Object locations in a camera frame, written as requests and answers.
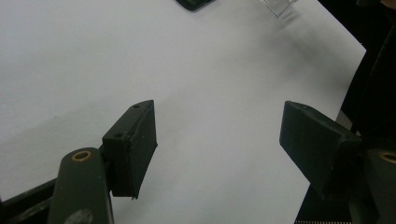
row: dark object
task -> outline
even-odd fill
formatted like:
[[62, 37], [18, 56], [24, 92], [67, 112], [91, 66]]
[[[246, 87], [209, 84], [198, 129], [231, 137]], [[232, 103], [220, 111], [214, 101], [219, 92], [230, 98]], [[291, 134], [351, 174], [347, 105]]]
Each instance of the dark object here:
[[214, 0], [177, 0], [184, 8], [189, 11], [196, 11]]
[[138, 197], [157, 146], [153, 130], [154, 103], [146, 101], [129, 108], [103, 137], [106, 159], [114, 164], [113, 196]]
[[154, 102], [129, 108], [103, 141], [67, 154], [57, 179], [0, 201], [0, 223], [113, 223], [108, 193], [137, 198], [157, 146]]
[[100, 151], [82, 148], [67, 154], [56, 179], [48, 223], [113, 223], [109, 207]]
[[342, 105], [353, 123], [351, 131], [365, 136], [396, 136], [392, 128], [383, 128], [384, 124], [396, 122], [395, 11], [382, 4], [357, 7], [356, 0], [319, 2], [366, 48]]
[[356, 5], [360, 7], [372, 7], [379, 3], [379, 0], [357, 0]]
[[311, 183], [296, 223], [396, 223], [393, 139], [359, 138], [310, 106], [286, 102], [280, 145]]

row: screw hole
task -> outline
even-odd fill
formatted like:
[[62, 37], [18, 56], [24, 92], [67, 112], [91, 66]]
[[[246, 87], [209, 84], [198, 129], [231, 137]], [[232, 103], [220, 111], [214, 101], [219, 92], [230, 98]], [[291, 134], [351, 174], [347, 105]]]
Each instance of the screw hole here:
[[384, 153], [381, 153], [379, 156], [384, 161], [388, 161], [388, 162], [396, 164], [396, 154], [394, 154], [394, 153], [384, 152]]
[[76, 154], [73, 155], [72, 160], [73, 161], [85, 161], [91, 157], [91, 152], [90, 151], [80, 151]]

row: white paper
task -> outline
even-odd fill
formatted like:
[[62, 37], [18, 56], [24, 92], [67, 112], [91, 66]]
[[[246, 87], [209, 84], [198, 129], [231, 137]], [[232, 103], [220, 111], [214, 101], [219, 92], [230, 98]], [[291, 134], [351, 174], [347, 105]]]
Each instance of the white paper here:
[[159, 146], [116, 223], [293, 223], [308, 182], [278, 143], [286, 100], [335, 119], [363, 47], [317, 1], [0, 3], [0, 195], [56, 177], [130, 106]]

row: white surface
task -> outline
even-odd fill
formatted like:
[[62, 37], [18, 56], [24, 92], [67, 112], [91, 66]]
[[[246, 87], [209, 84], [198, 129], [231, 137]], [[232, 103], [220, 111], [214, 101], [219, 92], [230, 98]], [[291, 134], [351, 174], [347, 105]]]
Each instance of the white surface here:
[[176, 1], [1, 1], [0, 192], [59, 162], [153, 99], [159, 146], [116, 223], [292, 223], [308, 183], [278, 143], [283, 104], [332, 119], [364, 53], [324, 9], [281, 20], [256, 0], [190, 13]]

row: transparent object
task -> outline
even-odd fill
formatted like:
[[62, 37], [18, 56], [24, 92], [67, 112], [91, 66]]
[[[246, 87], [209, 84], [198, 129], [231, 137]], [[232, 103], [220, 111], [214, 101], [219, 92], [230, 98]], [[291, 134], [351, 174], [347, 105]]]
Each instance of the transparent object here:
[[276, 18], [280, 17], [286, 9], [297, 0], [259, 0]]

